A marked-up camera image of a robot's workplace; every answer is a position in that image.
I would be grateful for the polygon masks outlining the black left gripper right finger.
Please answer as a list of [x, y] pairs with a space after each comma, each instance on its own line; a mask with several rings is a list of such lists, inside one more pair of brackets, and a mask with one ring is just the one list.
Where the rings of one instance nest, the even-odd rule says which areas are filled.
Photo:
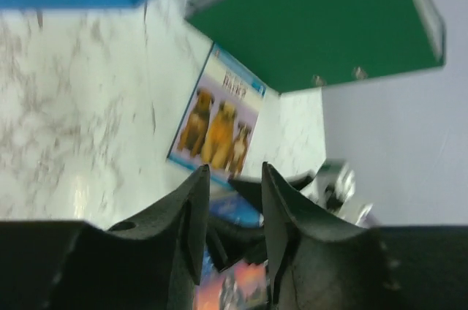
[[274, 309], [465, 309], [467, 228], [346, 222], [262, 169]]

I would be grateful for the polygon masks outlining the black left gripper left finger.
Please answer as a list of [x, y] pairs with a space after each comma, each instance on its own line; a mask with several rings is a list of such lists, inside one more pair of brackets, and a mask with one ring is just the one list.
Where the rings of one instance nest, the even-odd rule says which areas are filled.
[[3, 309], [190, 309], [203, 268], [210, 170], [110, 229], [1, 223]]

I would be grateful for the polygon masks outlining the dogs Bark picture book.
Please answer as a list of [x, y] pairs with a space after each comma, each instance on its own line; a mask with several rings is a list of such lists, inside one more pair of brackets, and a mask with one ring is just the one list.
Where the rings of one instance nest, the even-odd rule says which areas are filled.
[[213, 44], [167, 158], [189, 170], [208, 165], [223, 186], [241, 174], [267, 90], [256, 75]]

